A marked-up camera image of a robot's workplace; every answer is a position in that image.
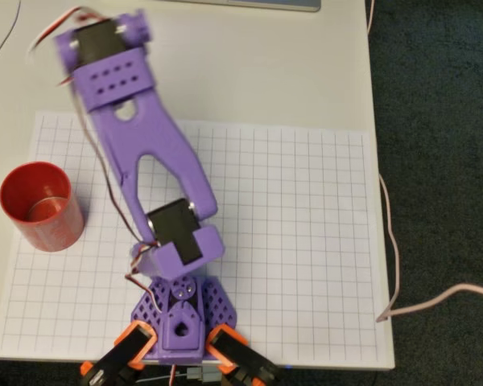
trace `cup rim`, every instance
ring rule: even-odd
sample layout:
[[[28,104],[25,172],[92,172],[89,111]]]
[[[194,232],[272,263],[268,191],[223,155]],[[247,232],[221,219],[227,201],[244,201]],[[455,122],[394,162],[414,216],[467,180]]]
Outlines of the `cup rim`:
[[[9,177],[14,172],[18,171],[19,169],[23,169],[24,167],[34,166],[34,165],[45,165],[45,166],[49,166],[49,167],[55,169],[56,171],[58,171],[61,175],[63,175],[65,182],[68,184],[69,194],[68,194],[68,199],[66,200],[66,203],[64,203],[64,205],[61,208],[61,210],[58,211],[55,215],[50,216],[47,219],[43,219],[43,220],[26,221],[26,220],[21,220],[21,219],[17,218],[16,216],[13,216],[13,215],[10,214],[10,212],[6,209],[6,207],[4,205],[2,194],[3,194],[4,185],[5,185],[6,181],[9,179]],[[49,223],[50,221],[53,221],[54,218],[56,218],[62,211],[64,211],[64,209],[66,209],[68,207],[68,205],[70,204],[70,200],[72,199],[72,196],[73,196],[72,183],[70,182],[70,178],[68,177],[68,175],[66,174],[66,172],[63,169],[61,169],[60,167],[58,167],[57,165],[54,165],[53,163],[46,162],[46,161],[32,161],[32,162],[23,163],[22,165],[18,165],[17,167],[15,167],[13,170],[11,170],[7,174],[7,176],[2,181],[2,185],[0,186],[0,206],[2,207],[3,212],[11,220],[13,220],[14,222],[21,223],[21,224],[39,225],[39,224],[45,224],[45,223]]]

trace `mounting hole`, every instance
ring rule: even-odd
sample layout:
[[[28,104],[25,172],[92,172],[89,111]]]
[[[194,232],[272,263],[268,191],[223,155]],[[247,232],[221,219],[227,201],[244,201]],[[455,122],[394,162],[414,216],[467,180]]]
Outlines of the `mounting hole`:
[[[136,104],[132,99],[118,103],[114,106],[114,115],[120,121],[129,121],[136,115]]]
[[[188,335],[189,329],[188,326],[181,322],[177,325],[174,332],[177,336],[186,336]]]

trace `white table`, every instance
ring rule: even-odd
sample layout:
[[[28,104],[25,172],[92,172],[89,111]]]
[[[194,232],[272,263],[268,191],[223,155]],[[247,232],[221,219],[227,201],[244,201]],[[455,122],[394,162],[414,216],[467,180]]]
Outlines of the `white table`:
[[[111,15],[146,10],[154,36],[150,61],[172,116],[364,130],[375,148],[364,0],[325,0],[315,14],[149,0],[86,3]],[[27,159],[35,111],[71,109],[67,90],[51,87],[62,79],[53,43],[39,50],[37,72],[24,58],[33,37],[74,5],[23,0],[0,52],[0,183]],[[15,1],[0,1],[0,39],[14,8]],[[383,257],[376,151],[373,160]],[[0,208],[0,297],[12,228]]]

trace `black clamp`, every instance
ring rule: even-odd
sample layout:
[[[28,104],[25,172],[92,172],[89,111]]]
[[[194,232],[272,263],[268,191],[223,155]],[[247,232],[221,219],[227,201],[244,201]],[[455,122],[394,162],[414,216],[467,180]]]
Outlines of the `black clamp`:
[[[141,359],[154,346],[157,334],[141,321],[133,321],[98,362],[80,366],[80,386],[132,386],[144,368]]]
[[[247,340],[231,327],[214,328],[206,350],[222,362],[218,368],[232,386],[275,386],[282,371],[264,356],[247,346]]]

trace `purple base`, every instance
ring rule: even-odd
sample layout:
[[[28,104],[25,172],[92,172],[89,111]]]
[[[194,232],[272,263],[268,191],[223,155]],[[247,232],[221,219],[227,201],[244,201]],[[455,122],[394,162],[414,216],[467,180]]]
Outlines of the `purple base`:
[[[155,310],[148,294],[144,294],[131,315],[132,320],[149,323],[158,334],[158,342],[144,359],[168,364],[192,364],[200,363],[204,358],[212,359],[204,352],[209,332],[222,323],[236,327],[236,311],[215,277],[184,276],[172,283],[157,277],[150,288],[162,314]],[[188,302],[195,292],[198,312]],[[182,300],[169,307],[170,294],[178,298],[180,293]],[[181,323],[187,327],[185,335],[176,333],[179,332],[176,327]]]

